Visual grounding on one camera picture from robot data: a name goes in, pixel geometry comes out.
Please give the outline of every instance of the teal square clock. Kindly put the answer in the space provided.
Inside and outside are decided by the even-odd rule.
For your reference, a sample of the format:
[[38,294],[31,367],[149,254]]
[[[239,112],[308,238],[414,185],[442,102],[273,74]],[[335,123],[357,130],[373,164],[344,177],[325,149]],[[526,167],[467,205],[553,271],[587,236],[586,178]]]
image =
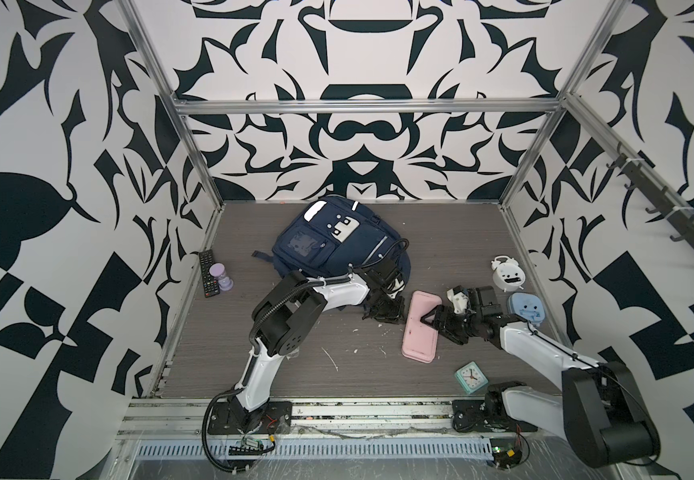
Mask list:
[[469,362],[457,370],[454,377],[461,383],[461,388],[465,389],[468,395],[488,384],[488,379],[477,368],[475,362]]

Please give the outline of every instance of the backpack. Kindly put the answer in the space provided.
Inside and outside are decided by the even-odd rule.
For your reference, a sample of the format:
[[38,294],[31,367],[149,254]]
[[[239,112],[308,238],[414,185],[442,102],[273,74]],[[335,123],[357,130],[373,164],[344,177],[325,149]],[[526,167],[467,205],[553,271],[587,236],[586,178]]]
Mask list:
[[[349,264],[357,267],[379,260],[400,239],[367,206],[330,195],[312,202],[285,228],[273,245],[272,257],[258,251],[253,255],[272,262],[280,276],[293,270],[315,278],[340,276],[347,274]],[[399,246],[392,250],[403,279],[396,289],[400,292],[409,284],[411,261]]]

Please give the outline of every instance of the pink box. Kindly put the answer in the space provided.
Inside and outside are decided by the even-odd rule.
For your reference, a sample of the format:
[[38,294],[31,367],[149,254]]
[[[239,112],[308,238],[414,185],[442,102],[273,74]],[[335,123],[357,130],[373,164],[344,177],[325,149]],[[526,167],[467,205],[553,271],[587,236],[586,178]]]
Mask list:
[[441,304],[441,297],[417,290],[411,295],[409,317],[403,333],[401,352],[419,362],[429,363],[435,358],[438,347],[438,330],[425,325],[419,319]]

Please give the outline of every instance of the black and white patterned wall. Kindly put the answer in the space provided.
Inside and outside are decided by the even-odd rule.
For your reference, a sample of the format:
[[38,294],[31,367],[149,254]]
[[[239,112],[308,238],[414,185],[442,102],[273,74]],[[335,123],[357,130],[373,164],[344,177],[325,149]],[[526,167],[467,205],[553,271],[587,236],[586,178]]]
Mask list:
[[[634,0],[582,98],[694,206],[694,0]],[[574,347],[621,360],[694,479],[694,250],[566,114],[511,205]]]
[[[292,100],[554,97],[608,1],[136,3],[178,97]],[[192,126],[227,200],[496,200],[538,115],[237,115]]]
[[497,200],[542,112],[194,115],[226,200]]
[[213,212],[109,0],[0,2],[0,478],[77,478]]

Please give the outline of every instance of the hook rack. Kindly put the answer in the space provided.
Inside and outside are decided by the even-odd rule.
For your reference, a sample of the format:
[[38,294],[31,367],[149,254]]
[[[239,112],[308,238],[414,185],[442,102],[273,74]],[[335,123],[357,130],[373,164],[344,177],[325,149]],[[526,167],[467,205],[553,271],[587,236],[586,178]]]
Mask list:
[[645,160],[620,154],[607,167],[621,169],[630,179],[626,188],[639,189],[651,202],[654,207],[646,209],[649,214],[659,213],[670,222],[678,232],[677,236],[670,235],[673,242],[686,241],[694,249],[694,208],[688,205]]

